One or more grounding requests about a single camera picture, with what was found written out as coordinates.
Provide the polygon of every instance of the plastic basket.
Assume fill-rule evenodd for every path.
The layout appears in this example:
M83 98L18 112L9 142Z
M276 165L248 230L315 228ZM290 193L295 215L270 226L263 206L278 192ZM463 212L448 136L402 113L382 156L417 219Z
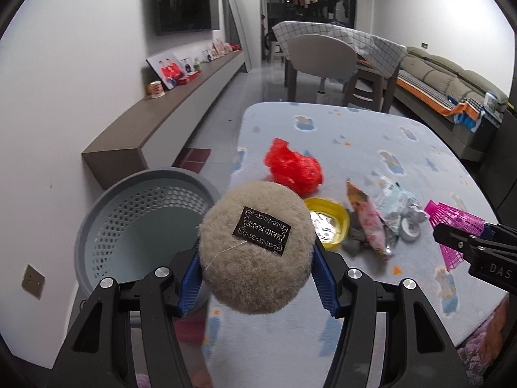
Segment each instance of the plastic basket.
M448 206L447 204L436 204L433 200L424 209L430 216L431 226L438 223L445 223L456 229L469 232L471 235L480 236L484 229L484 220L465 211ZM444 258L447 271L455 269L462 261L463 255L458 251L440 244L441 256Z
M118 182L79 230L79 285L90 295L104 277L124 283L168 266L176 253L194 246L197 226L219 197L207 180L186 169L148 170ZM198 299L206 300L200 297L208 292L201 292Z

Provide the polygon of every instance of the red plastic bag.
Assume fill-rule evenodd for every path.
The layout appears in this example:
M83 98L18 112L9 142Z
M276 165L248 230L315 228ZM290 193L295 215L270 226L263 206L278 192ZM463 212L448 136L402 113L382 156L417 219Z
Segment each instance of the red plastic bag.
M298 195L309 194L323 183L318 161L288 148L288 142L275 138L264 164L271 170L276 183L284 185Z

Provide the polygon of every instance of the white thread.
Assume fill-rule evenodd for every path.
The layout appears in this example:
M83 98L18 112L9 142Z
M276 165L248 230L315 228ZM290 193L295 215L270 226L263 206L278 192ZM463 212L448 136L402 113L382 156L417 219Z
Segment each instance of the white thread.
M210 261L210 262L208 263L208 265L206 266L206 268L205 268L203 271L207 271L207 270L208 270L208 268L211 266L211 264L214 262L214 260L217 258L217 256L218 256L219 254L225 253L226 251L229 251L230 249L237 248L239 245L242 245L243 243L246 243L246 242L247 242L247 241L242 241L241 243L238 243L237 245L234 245L234 246L232 246L232 247L229 247L229 248L223 249L220 253L217 253L217 254L216 254L216 256L214 256L214 257L212 258L212 261Z

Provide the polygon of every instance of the gray floor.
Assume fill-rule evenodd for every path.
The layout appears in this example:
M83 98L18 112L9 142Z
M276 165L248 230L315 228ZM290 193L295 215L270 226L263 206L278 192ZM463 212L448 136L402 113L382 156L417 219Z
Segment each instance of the gray floor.
M280 60L272 64L263 63L259 69L249 73L237 73L218 100L206 114L193 133L187 147L211 149L212 153L200 174L207 178L221 194L226 193L232 173L232 162L236 153L237 141L244 111L259 102L286 101L287 89L283 86L284 66ZM320 85L318 77L299 73L296 101L316 103ZM371 90L361 82L358 87ZM327 80L326 103L339 105L343 85ZM396 100L389 113L409 116L409 110Z

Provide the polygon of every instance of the pink mesh basket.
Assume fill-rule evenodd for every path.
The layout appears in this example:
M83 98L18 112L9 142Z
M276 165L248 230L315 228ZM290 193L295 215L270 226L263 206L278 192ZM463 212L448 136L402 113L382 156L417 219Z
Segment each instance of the pink mesh basket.
M433 200L430 200L424 210L430 216L429 222L433 227L438 223L445 223L453 228L464 230L475 236L480 236L483 232L483 219L448 206L447 204L436 204ZM447 271L455 269L463 261L463 255L454 249L440 244L440 251L441 256L444 258Z

